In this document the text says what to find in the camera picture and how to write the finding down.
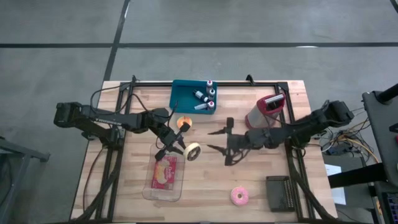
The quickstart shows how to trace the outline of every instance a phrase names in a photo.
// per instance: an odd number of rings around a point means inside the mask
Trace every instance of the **small bottle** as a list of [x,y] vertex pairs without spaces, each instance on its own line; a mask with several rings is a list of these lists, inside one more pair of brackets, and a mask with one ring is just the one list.
[[215,95],[216,95],[216,90],[211,88],[210,91],[209,91],[209,100],[214,100],[214,96]]
[[213,110],[214,109],[214,102],[213,101],[210,101],[210,102],[207,103],[207,109],[208,110]]
[[205,103],[209,100],[209,98],[208,98],[207,96],[204,96],[204,94],[203,94],[201,91],[194,90],[194,91],[193,91],[193,94],[194,94],[197,98],[203,100],[203,102],[205,102]]
[[205,108],[207,108],[207,103],[202,103],[198,106],[195,106],[195,110],[203,110]]
[[206,82],[206,92],[209,94],[209,91],[213,88],[213,81],[207,80]]

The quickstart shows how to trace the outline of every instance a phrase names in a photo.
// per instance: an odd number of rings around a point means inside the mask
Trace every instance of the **blue tray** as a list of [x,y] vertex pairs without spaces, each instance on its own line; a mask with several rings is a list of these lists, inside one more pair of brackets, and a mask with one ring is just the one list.
[[201,103],[205,103],[193,94],[194,90],[199,90],[205,96],[206,93],[206,81],[194,81],[194,80],[174,80],[172,83],[172,95],[170,96],[170,108],[173,109],[175,102],[178,100],[178,106],[175,109],[176,113],[196,113],[196,114],[213,114],[217,109],[217,82],[213,82],[213,88],[216,91],[216,95],[213,99],[214,109],[213,110],[195,110],[195,106]]

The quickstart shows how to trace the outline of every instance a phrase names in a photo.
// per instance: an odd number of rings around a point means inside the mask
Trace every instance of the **concrete floor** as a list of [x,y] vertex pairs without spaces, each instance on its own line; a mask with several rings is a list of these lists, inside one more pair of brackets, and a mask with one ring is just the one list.
[[[123,2],[0,0],[0,44],[112,43]],[[388,0],[135,0],[126,15],[124,43],[398,40],[398,14]],[[0,49],[0,136],[51,153],[47,164],[31,163],[13,222],[68,220],[87,141],[77,129],[53,125],[55,105],[87,103],[109,52]],[[355,109],[363,92],[398,82],[396,58],[395,47],[119,49],[111,80],[305,80],[313,109],[326,99]],[[363,136],[375,147],[370,129]],[[345,213],[370,222],[363,211]]]

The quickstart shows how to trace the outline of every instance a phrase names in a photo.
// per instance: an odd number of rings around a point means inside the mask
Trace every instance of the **wooden table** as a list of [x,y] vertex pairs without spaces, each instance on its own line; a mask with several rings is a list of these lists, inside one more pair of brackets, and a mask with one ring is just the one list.
[[[287,82],[295,119],[299,119],[311,112],[304,82]],[[120,82],[104,82],[103,88],[119,84]],[[170,91],[171,87],[134,88],[134,93],[140,96],[148,110],[164,107],[171,111]],[[274,89],[271,87],[219,87],[217,110],[214,115],[189,114],[193,126],[183,135],[184,140],[187,145],[190,142],[199,142],[202,152],[195,161],[185,163],[182,195],[177,202],[146,200],[142,197],[149,149],[155,143],[156,136],[150,131],[143,134],[127,133],[113,221],[287,222],[297,220],[294,212],[273,213],[267,204],[266,177],[289,175],[283,144],[277,149],[251,151],[243,161],[232,167],[225,167],[224,157],[218,151],[206,146],[206,144],[226,145],[226,135],[209,136],[207,133],[226,126],[227,117],[235,118],[233,133],[244,134],[248,130],[244,124],[244,116],[252,109],[257,99],[270,94],[274,94]],[[117,95],[117,89],[103,91],[98,108],[114,111]],[[142,110],[137,99],[133,98],[131,112],[137,113]],[[178,130],[176,120],[181,115],[183,114],[176,113],[170,122],[170,127],[175,131]],[[285,117],[289,121],[287,115],[285,108]],[[83,188],[91,164],[100,149],[99,141],[89,143],[71,218],[78,217],[83,211]],[[320,148],[309,146],[306,150],[304,161],[310,188],[326,210],[337,217]],[[102,153],[88,184],[86,206],[94,199],[100,188],[106,150]],[[230,191],[237,186],[243,186],[249,192],[249,203],[242,207],[233,205],[229,199]],[[300,198],[304,216],[307,217],[301,190]],[[104,205],[104,210],[108,210],[107,204]]]

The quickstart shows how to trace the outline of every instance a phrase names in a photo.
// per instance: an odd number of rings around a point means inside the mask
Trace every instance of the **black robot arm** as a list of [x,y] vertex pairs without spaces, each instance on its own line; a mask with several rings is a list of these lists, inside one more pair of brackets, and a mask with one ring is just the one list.
[[113,131],[113,128],[104,128],[94,121],[120,126],[126,131],[136,134],[144,133],[150,129],[165,146],[155,156],[159,161],[164,157],[166,151],[183,154],[173,144],[177,141],[185,149],[181,133],[188,131],[190,128],[189,124],[184,123],[176,134],[172,128],[164,124],[168,118],[169,112],[165,108],[157,108],[141,113],[120,114],[73,102],[57,104],[54,124],[61,128],[78,128],[83,131],[82,135],[85,138],[91,140],[91,137],[95,136],[105,146],[113,148],[119,147],[122,143],[121,141],[123,141],[119,131]]
[[227,127],[210,134],[223,134],[227,136],[227,147],[212,146],[213,149],[223,153],[225,165],[235,165],[234,157],[242,153],[243,149],[260,149],[266,147],[275,149],[279,144],[288,139],[292,146],[305,147],[311,136],[328,127],[345,126],[351,122],[354,114],[341,101],[326,101],[325,104],[310,115],[287,124],[281,128],[255,128],[246,131],[244,135],[232,134],[233,118],[227,118]]

